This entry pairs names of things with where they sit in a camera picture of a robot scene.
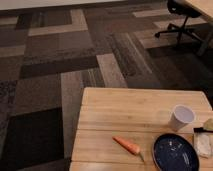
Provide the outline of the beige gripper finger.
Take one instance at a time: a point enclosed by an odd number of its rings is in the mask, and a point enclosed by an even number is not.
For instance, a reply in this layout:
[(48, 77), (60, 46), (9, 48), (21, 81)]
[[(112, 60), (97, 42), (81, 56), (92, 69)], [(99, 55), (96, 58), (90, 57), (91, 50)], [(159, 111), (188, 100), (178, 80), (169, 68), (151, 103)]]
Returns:
[(213, 118), (208, 119), (204, 124), (203, 127), (207, 131), (213, 131)]

